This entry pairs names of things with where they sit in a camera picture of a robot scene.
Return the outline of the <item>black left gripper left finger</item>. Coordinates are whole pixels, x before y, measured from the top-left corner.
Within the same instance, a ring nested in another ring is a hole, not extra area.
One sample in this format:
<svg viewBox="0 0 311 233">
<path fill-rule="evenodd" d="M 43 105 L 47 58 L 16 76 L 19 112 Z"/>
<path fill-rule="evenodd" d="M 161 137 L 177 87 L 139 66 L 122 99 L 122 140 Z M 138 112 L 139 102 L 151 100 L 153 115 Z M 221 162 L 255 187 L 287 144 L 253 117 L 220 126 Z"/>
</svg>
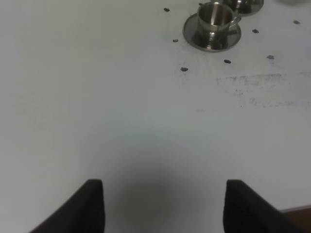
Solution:
<svg viewBox="0 0 311 233">
<path fill-rule="evenodd" d="M 103 182 L 99 179 L 90 179 L 32 232 L 103 233 L 104 229 Z"/>
</svg>

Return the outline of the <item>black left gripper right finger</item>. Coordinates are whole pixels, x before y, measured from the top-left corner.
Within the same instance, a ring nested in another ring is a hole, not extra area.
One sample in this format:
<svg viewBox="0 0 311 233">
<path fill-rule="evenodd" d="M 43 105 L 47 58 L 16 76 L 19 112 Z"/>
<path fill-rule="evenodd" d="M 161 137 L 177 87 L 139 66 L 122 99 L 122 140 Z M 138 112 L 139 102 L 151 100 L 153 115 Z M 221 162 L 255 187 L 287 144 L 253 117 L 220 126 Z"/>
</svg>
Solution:
<svg viewBox="0 0 311 233">
<path fill-rule="evenodd" d="M 302 233 L 241 180 L 227 180 L 223 227 L 226 233 Z"/>
</svg>

